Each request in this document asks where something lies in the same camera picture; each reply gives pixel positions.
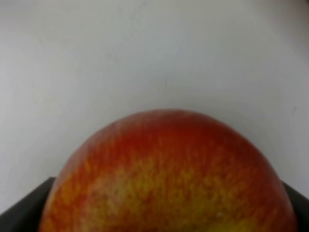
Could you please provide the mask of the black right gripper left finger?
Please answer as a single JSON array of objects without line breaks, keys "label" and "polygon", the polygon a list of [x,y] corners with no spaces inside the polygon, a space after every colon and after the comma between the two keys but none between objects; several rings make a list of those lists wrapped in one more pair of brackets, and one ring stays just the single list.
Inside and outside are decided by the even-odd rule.
[{"label": "black right gripper left finger", "polygon": [[46,199],[55,181],[50,177],[0,215],[1,232],[36,232]]}]

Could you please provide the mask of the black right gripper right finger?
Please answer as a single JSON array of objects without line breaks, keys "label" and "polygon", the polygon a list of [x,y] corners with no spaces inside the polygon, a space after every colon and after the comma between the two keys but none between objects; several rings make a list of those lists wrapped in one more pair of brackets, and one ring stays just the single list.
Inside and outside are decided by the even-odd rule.
[{"label": "black right gripper right finger", "polygon": [[299,232],[309,232],[309,199],[283,182],[285,190],[293,205]]}]

